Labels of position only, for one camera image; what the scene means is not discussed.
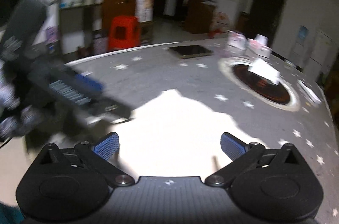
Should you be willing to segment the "cream white garment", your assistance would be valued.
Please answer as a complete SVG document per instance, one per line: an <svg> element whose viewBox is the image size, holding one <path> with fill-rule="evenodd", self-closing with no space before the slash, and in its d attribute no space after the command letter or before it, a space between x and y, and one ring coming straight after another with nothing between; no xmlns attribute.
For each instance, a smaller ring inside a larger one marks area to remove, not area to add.
<svg viewBox="0 0 339 224"><path fill-rule="evenodd" d="M246 143L265 143L241 130L231 115L216 112L176 89L163 91L135 109L132 120L110 128L119 135L119 149L109 163L134 179L207 178L231 163L220 145L224 132Z"/></svg>

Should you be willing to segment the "red plastic stool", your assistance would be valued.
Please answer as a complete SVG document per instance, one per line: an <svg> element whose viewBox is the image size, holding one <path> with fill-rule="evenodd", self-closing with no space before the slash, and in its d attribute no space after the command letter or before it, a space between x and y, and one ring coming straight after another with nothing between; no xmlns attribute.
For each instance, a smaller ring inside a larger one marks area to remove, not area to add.
<svg viewBox="0 0 339 224"><path fill-rule="evenodd" d="M140 27L137 17L120 15L113 18L107 44L109 51L134 48L140 43Z"/></svg>

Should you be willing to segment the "round induction cooktop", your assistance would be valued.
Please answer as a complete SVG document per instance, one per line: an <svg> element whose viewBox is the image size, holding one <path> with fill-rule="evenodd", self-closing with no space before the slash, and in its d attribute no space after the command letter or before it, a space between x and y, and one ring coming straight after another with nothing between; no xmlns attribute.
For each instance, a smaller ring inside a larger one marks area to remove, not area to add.
<svg viewBox="0 0 339 224"><path fill-rule="evenodd" d="M264 103L289 112L300 109L297 91L283 78L275 85L270 80L249 71L252 61L241 57L223 58L218 62L220 72L241 89Z"/></svg>

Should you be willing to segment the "white folded cloth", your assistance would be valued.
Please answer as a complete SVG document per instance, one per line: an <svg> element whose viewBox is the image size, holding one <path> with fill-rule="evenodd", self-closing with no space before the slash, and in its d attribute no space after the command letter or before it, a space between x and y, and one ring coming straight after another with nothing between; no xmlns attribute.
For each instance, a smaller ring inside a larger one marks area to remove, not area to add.
<svg viewBox="0 0 339 224"><path fill-rule="evenodd" d="M261 58L254 60L248 68L248 71L270 81L274 85L279 84L280 72Z"/></svg>

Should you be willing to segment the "white remote control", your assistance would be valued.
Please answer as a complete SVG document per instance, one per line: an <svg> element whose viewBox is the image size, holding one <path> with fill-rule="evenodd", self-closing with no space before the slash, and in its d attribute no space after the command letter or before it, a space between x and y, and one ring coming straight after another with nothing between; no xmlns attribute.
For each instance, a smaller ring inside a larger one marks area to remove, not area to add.
<svg viewBox="0 0 339 224"><path fill-rule="evenodd" d="M309 101L312 105L317 106L322 103L320 98L305 84L304 81L300 79L297 80L298 89L301 91L302 95Z"/></svg>

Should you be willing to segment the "black smartphone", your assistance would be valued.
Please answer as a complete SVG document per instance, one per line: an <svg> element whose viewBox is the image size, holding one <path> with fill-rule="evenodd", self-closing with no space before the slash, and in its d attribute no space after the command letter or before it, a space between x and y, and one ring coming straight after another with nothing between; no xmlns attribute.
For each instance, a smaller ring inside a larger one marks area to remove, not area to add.
<svg viewBox="0 0 339 224"><path fill-rule="evenodd" d="M168 50L181 59L207 57L213 55L211 50L200 45L172 46Z"/></svg>

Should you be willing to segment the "white paper bag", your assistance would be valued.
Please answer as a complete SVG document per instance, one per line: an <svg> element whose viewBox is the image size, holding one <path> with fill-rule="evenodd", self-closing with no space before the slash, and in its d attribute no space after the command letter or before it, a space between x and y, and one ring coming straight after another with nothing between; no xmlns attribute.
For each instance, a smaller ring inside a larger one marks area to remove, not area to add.
<svg viewBox="0 0 339 224"><path fill-rule="evenodd" d="M135 16L139 23L151 22L153 20L153 1L136 0Z"/></svg>

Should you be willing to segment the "pink tissue box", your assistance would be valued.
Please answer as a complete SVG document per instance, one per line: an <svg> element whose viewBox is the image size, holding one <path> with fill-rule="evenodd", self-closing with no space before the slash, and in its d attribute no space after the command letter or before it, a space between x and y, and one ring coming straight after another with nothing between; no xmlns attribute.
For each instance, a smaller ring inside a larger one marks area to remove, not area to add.
<svg viewBox="0 0 339 224"><path fill-rule="evenodd" d="M257 34L254 39L248 38L247 49L260 57L269 58L272 50L267 44L268 38L264 35Z"/></svg>

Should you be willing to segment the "water dispenser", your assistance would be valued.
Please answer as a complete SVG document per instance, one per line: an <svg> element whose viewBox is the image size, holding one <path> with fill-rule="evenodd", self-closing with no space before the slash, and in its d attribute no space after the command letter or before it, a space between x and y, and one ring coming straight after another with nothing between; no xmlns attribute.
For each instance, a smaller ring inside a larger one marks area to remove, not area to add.
<svg viewBox="0 0 339 224"><path fill-rule="evenodd" d="M303 69L304 66L304 54L307 48L308 35L309 29L305 26L300 26L288 58L294 66L300 69Z"/></svg>

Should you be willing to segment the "white refrigerator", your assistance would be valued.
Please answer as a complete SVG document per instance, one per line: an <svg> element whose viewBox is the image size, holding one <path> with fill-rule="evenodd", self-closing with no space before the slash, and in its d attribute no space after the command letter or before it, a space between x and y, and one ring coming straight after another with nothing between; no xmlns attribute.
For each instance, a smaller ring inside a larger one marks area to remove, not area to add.
<svg viewBox="0 0 339 224"><path fill-rule="evenodd" d="M311 55L304 67L304 73L311 81L317 80L331 46L332 40L322 31L318 31Z"/></svg>

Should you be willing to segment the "small electric fan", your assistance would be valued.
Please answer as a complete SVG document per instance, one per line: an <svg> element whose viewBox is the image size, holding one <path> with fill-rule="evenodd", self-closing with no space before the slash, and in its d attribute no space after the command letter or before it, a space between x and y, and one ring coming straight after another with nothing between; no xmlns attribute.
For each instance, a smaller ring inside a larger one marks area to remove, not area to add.
<svg viewBox="0 0 339 224"><path fill-rule="evenodd" d="M229 17L223 12L214 14L208 32L209 38L215 38L226 34L231 28Z"/></svg>

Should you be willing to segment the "dark wooden door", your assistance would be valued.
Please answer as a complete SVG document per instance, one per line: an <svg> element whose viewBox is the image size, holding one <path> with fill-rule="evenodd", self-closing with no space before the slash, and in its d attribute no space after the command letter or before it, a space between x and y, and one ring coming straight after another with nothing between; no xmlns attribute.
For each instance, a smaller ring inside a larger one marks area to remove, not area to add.
<svg viewBox="0 0 339 224"><path fill-rule="evenodd" d="M272 47L286 0L253 0L245 36L254 39L263 35L268 38L267 46Z"/></svg>

